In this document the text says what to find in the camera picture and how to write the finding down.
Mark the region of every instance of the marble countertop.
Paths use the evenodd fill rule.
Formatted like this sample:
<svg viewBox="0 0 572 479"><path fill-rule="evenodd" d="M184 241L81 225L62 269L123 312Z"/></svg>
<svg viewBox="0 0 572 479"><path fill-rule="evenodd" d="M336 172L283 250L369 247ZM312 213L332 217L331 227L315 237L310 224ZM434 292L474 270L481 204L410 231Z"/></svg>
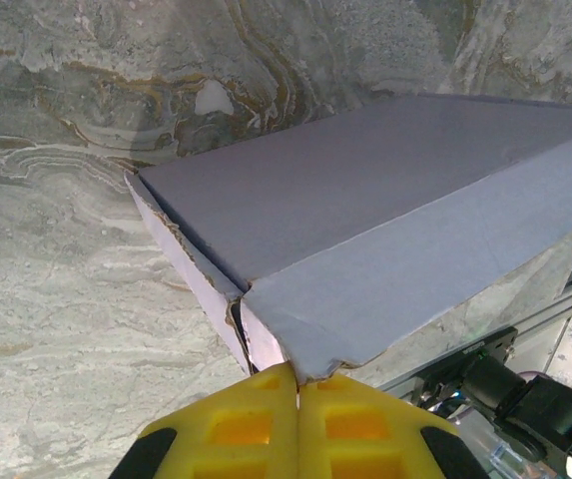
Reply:
<svg viewBox="0 0 572 479"><path fill-rule="evenodd" d="M107 477L243 377L124 169L421 91L572 104L572 2L0 0L0 478Z"/></svg>

